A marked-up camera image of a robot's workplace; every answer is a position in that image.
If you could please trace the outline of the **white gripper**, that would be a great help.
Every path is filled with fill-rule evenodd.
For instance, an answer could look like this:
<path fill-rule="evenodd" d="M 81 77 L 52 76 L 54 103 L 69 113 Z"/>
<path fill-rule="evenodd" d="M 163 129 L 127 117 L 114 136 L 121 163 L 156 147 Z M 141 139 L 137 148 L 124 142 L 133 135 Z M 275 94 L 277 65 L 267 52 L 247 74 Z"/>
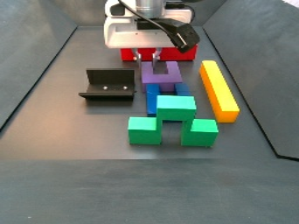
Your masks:
<path fill-rule="evenodd" d="M 132 48 L 133 61 L 141 69 L 141 54 L 137 48 L 155 48 L 152 53 L 155 68 L 161 48 L 175 47 L 155 20 L 171 18 L 191 25 L 193 12 L 184 3 L 171 0 L 106 0 L 105 16 L 106 47 Z"/>

